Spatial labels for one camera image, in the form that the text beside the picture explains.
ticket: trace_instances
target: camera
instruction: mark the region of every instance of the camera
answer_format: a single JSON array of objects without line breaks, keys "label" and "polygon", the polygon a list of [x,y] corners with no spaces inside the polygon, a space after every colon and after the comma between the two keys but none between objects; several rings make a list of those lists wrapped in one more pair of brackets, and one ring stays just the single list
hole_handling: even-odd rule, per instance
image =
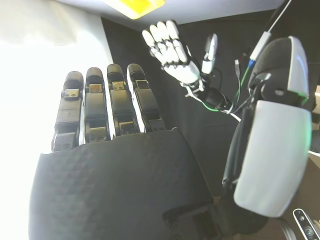
[{"label": "camera", "polygon": [[293,217],[305,240],[320,240],[319,226],[315,225],[317,221],[313,223],[306,212],[300,208],[293,211]]}]

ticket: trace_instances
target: white wall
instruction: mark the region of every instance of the white wall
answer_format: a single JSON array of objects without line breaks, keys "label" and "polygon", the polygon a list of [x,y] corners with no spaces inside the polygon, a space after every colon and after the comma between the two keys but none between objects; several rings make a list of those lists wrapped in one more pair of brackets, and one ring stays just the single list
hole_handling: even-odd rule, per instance
[{"label": "white wall", "polygon": [[28,239],[29,196],[66,75],[112,57],[100,17],[51,0],[0,3],[0,239]]},{"label": "white wall", "polygon": [[166,0],[165,4],[151,13],[131,20],[114,10],[103,0],[57,0],[94,12],[129,28],[142,30],[157,23],[174,19],[179,24],[216,19],[238,14],[266,11],[280,6],[284,0]]}]

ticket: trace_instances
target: green wire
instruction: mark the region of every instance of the green wire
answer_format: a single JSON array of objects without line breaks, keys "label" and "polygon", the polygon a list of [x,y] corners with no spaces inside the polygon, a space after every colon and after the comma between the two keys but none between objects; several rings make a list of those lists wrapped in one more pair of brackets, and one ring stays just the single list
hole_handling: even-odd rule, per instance
[{"label": "green wire", "polygon": [[235,94],[235,96],[234,96],[234,99],[236,99],[236,98],[238,97],[239,91],[240,91],[240,89],[242,88],[242,85],[243,85],[244,82],[245,82],[245,79],[246,79],[246,77],[247,77],[247,75],[248,75],[249,70],[250,70],[250,67],[248,66],[248,67],[246,68],[244,74],[243,74],[243,77],[242,77],[241,83],[240,83],[240,88],[238,89],[238,91],[236,91],[236,94]]},{"label": "green wire", "polygon": [[211,112],[219,112],[218,109],[210,108],[210,107],[207,106],[204,102],[203,102],[202,104],[203,104],[203,106],[204,106],[206,109],[208,109],[208,110],[211,111]]}]

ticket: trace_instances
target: camera lens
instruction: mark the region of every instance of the camera lens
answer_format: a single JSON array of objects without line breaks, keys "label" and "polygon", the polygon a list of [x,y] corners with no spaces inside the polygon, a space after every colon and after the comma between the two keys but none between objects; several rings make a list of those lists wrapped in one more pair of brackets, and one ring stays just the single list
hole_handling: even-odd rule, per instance
[{"label": "camera lens", "polygon": [[315,231],[310,226],[306,226],[304,232],[308,237],[312,237],[315,234]]}]

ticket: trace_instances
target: white robotic hand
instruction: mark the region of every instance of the white robotic hand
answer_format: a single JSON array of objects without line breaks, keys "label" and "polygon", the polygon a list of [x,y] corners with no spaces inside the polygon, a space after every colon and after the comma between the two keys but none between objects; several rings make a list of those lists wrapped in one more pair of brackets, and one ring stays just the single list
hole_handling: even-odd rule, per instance
[{"label": "white robotic hand", "polygon": [[[192,61],[188,46],[182,43],[177,26],[172,20],[166,23],[159,21],[156,26],[151,25],[150,32],[143,30],[142,36],[150,47],[151,55],[160,61],[168,74],[181,82],[181,85],[192,85],[201,80],[200,70]],[[218,37],[214,34],[209,45],[207,44],[202,64],[205,74],[209,74],[213,69],[217,43]]]}]

